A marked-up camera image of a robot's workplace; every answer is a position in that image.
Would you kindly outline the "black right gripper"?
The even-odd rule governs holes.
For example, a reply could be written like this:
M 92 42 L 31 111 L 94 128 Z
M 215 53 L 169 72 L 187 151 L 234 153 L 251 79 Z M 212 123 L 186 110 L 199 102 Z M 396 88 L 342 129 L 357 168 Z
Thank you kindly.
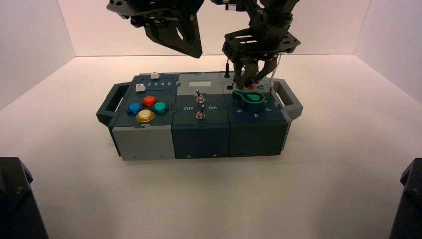
M 300 41 L 289 32 L 284 36 L 263 40 L 251 29 L 243 29 L 225 35 L 222 51 L 230 61 L 236 62 L 234 64 L 235 82 L 236 87 L 241 90 L 251 79 L 254 78 L 254 83 L 259 83 L 262 78 L 275 70 L 277 59 L 266 59 L 270 59 L 277 53 L 292 53 L 298 45 Z M 262 70 L 258 72 L 257 62 L 237 62 L 246 58 L 266 61 Z

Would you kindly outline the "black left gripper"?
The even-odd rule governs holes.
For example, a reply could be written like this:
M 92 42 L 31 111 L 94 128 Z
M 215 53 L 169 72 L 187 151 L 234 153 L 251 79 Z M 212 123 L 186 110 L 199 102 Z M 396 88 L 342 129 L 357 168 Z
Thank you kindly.
M 200 58 L 203 51 L 196 14 L 203 3 L 202 0 L 110 0 L 107 10 L 129 19 L 135 28 L 145 26 L 146 36 L 153 42 Z M 165 22 L 156 23 L 155 19 Z

